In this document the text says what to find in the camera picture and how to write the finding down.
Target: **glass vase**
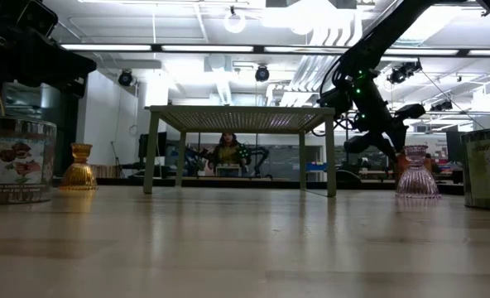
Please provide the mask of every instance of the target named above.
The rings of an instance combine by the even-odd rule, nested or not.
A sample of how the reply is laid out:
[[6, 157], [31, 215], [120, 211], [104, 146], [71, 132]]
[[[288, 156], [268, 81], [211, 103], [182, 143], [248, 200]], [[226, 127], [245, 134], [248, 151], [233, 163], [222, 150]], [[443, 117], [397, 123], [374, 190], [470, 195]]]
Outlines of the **glass vase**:
[[93, 147], [89, 144], [70, 144], [72, 146], [72, 156], [74, 163], [66, 170], [63, 180], [59, 187], [60, 190], [96, 190], [96, 178], [90, 166], [87, 164], [87, 158], [90, 156], [90, 149]]
[[409, 165], [398, 182], [396, 197], [400, 199], [439, 199], [440, 193], [435, 178], [424, 166], [427, 146], [405, 146], [404, 151]]

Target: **desk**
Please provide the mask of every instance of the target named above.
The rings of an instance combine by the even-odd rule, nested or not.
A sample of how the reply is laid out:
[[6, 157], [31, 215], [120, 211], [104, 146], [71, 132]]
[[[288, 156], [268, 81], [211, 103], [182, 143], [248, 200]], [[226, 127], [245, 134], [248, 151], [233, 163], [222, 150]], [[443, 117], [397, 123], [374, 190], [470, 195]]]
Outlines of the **desk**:
[[[181, 187], [185, 164], [187, 132], [235, 132], [298, 134], [300, 152], [300, 188], [305, 190], [305, 134], [325, 123], [326, 158], [335, 161], [333, 108], [278, 108], [229, 106], [151, 106], [147, 142], [144, 193], [150, 194], [155, 167], [156, 137], [159, 119], [180, 132], [179, 160], [175, 186]], [[328, 197], [335, 196], [335, 163], [328, 163]]]

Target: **wooden floor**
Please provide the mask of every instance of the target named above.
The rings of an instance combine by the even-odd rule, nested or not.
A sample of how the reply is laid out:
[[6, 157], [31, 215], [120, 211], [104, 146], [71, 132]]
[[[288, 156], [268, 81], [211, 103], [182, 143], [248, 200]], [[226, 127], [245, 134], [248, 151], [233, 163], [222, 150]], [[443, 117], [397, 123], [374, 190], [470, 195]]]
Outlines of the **wooden floor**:
[[389, 191], [55, 193], [0, 206], [0, 297], [490, 298], [490, 211]]

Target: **computer screen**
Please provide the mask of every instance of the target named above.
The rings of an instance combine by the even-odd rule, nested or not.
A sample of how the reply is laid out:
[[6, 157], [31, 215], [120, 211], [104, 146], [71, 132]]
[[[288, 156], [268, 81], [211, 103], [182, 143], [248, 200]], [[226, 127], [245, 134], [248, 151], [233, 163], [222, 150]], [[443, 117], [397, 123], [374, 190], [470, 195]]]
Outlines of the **computer screen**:
[[[142, 134], [138, 139], [138, 158], [144, 158], [147, 156], [147, 140], [149, 135]], [[158, 137], [156, 139], [156, 156], [165, 156], [166, 155], [166, 132], [159, 132]]]
[[460, 136], [465, 132], [446, 132], [448, 161], [464, 162], [464, 149]]

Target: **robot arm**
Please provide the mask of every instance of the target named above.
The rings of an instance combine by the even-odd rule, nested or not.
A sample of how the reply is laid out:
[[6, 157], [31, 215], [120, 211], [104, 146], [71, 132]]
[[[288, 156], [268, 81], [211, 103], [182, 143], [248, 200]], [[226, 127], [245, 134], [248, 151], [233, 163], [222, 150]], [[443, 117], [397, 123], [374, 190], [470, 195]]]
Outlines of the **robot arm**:
[[[347, 140], [344, 143], [347, 152], [360, 153], [369, 146], [375, 146], [392, 160], [396, 160], [396, 152], [405, 145], [407, 127], [403, 125], [403, 120], [418, 118], [425, 113], [425, 109], [420, 104], [407, 105], [396, 111], [393, 117], [387, 108], [388, 103], [382, 99], [377, 86], [373, 83], [374, 78], [379, 75], [374, 68], [379, 64], [385, 51], [429, 7], [435, 4], [466, 1], [403, 0], [394, 11], [335, 61], [324, 78], [321, 98], [318, 102], [321, 107], [335, 108], [338, 115], [346, 113], [355, 103], [358, 113], [353, 121], [353, 127], [360, 132], [367, 132], [362, 137], [352, 137]], [[490, 0], [482, 0], [482, 5], [490, 11]], [[322, 88], [329, 78], [335, 88], [323, 93]], [[382, 136], [383, 133], [390, 137], [394, 147]]]

